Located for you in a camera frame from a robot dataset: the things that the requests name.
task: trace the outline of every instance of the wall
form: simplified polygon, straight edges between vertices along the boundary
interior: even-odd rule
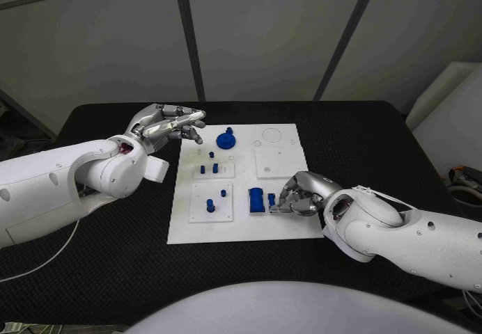
[[[322,100],[403,113],[452,61],[482,60],[481,0],[371,0]]]
[[[355,3],[192,0],[207,100],[312,100]]]
[[[414,130],[442,175],[465,165],[482,170],[482,65]]]
[[[0,31],[0,89],[54,133],[81,104],[196,100],[176,1],[46,0]]]

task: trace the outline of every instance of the blue object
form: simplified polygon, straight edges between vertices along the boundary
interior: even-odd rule
[[[263,189],[251,188],[250,192],[250,212],[264,212]]]
[[[276,204],[274,203],[274,193],[269,193],[269,205],[270,205],[270,207]]]
[[[234,135],[233,135],[233,129],[228,127],[227,133],[218,135],[217,145],[224,150],[228,150],[234,146],[234,144],[237,144],[237,139],[234,138]]]
[[[207,210],[208,212],[214,212],[214,210],[217,209],[217,207],[214,206],[214,200],[208,200],[207,201]]]

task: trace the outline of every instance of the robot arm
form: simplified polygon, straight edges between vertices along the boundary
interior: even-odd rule
[[[169,138],[202,138],[204,111],[152,104],[124,135],[0,163],[0,248],[33,240],[126,198],[143,178],[162,183],[169,163],[149,154]],[[81,197],[77,183],[97,192]]]
[[[399,212],[377,195],[407,205],[362,186],[342,189],[323,176],[297,172],[270,211],[309,216],[322,209],[323,234],[351,258],[370,262],[380,255],[413,275],[481,293],[482,223],[410,205]]]

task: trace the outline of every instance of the black table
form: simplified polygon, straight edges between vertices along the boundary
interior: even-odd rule
[[[208,112],[207,123],[296,123],[309,170],[344,187],[358,184],[416,207],[459,215],[401,116],[387,102],[179,102]],[[80,106],[58,144],[123,134],[149,103]],[[55,261],[0,284],[0,320],[129,324],[183,297],[256,280],[302,280],[351,287],[396,300],[442,285],[377,257],[352,260],[328,239],[166,245],[181,142],[155,155],[170,162],[163,184],[137,192],[81,220]],[[74,225],[0,250],[2,276],[36,267],[56,252]]]

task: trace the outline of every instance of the robotic hand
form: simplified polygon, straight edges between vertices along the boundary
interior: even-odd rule
[[[399,212],[377,196],[410,210]],[[482,293],[482,223],[419,210],[370,188],[344,189],[319,174],[297,172],[270,212],[312,216],[319,210],[323,234],[351,258],[370,262],[381,255],[410,274]]]
[[[124,135],[28,155],[0,163],[0,248],[36,239],[126,198],[143,177],[162,183],[169,163],[153,154],[169,139],[204,142],[205,112],[152,104]],[[80,196],[77,184],[95,190]]]

